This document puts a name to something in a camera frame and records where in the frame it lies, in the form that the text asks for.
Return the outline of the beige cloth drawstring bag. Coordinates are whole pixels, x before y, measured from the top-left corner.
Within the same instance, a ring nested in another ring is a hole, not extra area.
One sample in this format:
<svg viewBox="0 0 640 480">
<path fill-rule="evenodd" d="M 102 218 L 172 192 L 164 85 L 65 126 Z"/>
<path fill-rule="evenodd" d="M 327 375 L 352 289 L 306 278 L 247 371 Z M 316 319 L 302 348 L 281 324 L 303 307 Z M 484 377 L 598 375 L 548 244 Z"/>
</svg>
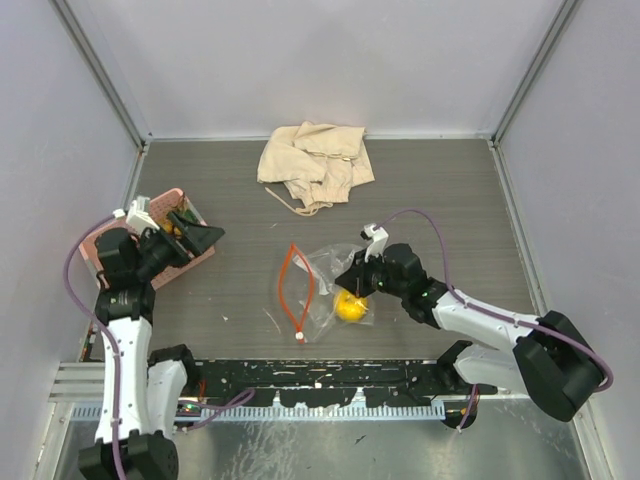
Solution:
<svg viewBox="0 0 640 480">
<path fill-rule="evenodd" d="M 345 204 L 353 188 L 375 181 L 365 134 L 364 127 L 309 121 L 279 127 L 260 156 L 257 181 L 302 217 Z"/>
</svg>

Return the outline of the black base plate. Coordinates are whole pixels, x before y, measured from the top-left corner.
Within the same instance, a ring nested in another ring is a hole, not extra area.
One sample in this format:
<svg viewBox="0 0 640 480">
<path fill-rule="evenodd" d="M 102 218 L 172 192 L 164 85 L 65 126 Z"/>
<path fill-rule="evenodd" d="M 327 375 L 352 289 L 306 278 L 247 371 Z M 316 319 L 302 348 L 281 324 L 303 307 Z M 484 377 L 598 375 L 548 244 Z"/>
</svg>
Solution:
<svg viewBox="0 0 640 480">
<path fill-rule="evenodd" d="M 287 408 L 344 407 L 358 393 L 368 408 L 429 406 L 435 398 L 471 393 L 469 384 L 447 378 L 429 360 L 218 359 L 198 361 L 195 372 L 183 392 L 213 405 L 247 389 L 255 391 L 250 406 L 269 407 L 279 401 Z"/>
</svg>

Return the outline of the fake lemon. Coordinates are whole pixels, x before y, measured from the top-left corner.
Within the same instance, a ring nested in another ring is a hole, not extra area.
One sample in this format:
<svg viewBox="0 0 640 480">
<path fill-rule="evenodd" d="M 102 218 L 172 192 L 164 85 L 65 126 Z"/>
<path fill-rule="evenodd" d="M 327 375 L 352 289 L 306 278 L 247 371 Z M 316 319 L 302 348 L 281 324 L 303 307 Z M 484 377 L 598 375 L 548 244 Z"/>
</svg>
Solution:
<svg viewBox="0 0 640 480">
<path fill-rule="evenodd" d="M 346 323 L 360 323 L 369 311 L 367 298 L 361 298 L 346 290 L 334 295 L 333 308 L 336 316 Z"/>
</svg>

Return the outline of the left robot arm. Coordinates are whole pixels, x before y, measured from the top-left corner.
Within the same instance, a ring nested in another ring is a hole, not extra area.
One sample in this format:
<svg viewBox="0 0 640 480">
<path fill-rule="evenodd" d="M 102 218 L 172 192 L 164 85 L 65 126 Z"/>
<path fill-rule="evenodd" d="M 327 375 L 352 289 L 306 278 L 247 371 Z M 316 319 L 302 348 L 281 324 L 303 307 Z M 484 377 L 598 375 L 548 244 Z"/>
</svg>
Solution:
<svg viewBox="0 0 640 480">
<path fill-rule="evenodd" d="M 126 221 L 94 241 L 101 268 L 92 318 L 103 338 L 104 387 L 94 444 L 79 452 L 78 467 L 86 479 L 175 479 L 178 401 L 197 390 L 200 372 L 184 344 L 149 349 L 152 281 L 203 256 L 225 231 L 177 210 L 168 214 L 169 229 L 134 210 Z"/>
</svg>

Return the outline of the pink plastic basket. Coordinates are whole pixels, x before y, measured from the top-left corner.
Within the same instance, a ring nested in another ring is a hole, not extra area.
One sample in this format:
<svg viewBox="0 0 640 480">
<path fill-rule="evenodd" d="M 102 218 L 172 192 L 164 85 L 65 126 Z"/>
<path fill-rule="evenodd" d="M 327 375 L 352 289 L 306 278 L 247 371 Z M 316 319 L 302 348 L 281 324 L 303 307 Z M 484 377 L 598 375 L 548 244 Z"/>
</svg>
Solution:
<svg viewBox="0 0 640 480">
<path fill-rule="evenodd" d="M 182 189 L 172 188 L 153 199 L 138 196 L 114 211 L 78 250 L 105 284 L 131 274 L 159 289 L 211 257 L 224 235 L 205 222 Z"/>
</svg>

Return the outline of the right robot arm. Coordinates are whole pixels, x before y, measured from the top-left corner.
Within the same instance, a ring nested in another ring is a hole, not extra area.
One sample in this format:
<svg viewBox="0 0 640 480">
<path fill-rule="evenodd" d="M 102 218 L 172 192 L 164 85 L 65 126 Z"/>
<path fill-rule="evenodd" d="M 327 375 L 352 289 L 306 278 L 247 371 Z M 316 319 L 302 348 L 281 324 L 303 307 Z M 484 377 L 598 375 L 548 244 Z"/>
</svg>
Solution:
<svg viewBox="0 0 640 480">
<path fill-rule="evenodd" d="M 438 379 L 449 393 L 471 384 L 500 387 L 527 395 L 544 413 L 567 422 L 606 378 L 565 315 L 509 312 L 449 289 L 427 274 L 407 244 L 377 256 L 357 252 L 335 282 L 358 297 L 394 296 L 414 321 L 469 337 L 439 360 Z"/>
</svg>

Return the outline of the clear zip top bag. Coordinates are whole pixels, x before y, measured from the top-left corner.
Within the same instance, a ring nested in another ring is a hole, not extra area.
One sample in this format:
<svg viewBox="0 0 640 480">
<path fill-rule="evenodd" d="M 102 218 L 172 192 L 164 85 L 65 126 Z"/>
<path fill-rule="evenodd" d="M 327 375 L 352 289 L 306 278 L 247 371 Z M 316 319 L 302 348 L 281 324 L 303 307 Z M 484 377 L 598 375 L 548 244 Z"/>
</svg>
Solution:
<svg viewBox="0 0 640 480">
<path fill-rule="evenodd" d="M 340 320 L 333 308 L 334 295 L 345 290 L 335 284 L 335 279 L 351 266 L 358 250 L 354 244 L 339 243 L 306 254 L 296 244 L 289 245 L 276 291 L 298 343 L 317 342 L 336 326 L 374 324 L 375 303 L 371 299 L 368 314 L 360 323 Z"/>
</svg>

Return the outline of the aluminium frame rail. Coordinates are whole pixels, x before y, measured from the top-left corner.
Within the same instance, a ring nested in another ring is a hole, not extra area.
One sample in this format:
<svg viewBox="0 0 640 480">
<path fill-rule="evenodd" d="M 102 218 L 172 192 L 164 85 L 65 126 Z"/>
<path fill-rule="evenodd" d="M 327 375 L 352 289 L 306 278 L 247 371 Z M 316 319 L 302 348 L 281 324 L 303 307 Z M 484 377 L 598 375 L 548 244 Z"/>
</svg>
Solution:
<svg viewBox="0 0 640 480">
<path fill-rule="evenodd" d="M 52 385 L 51 402 L 101 401 L 104 393 L 103 362 L 61 363 Z"/>
</svg>

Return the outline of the fake brown longan bunch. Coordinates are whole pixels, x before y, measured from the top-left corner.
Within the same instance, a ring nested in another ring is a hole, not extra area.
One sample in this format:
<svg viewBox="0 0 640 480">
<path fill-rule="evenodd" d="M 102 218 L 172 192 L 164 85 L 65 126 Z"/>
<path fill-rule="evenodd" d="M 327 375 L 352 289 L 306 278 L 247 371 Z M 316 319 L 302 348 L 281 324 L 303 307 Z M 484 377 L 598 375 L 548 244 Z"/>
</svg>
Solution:
<svg viewBox="0 0 640 480">
<path fill-rule="evenodd" d="M 156 222 L 164 231 L 177 239 L 185 237 L 189 226 L 201 223 L 190 200 L 182 190 L 169 191 L 159 200 L 159 208 Z"/>
</svg>

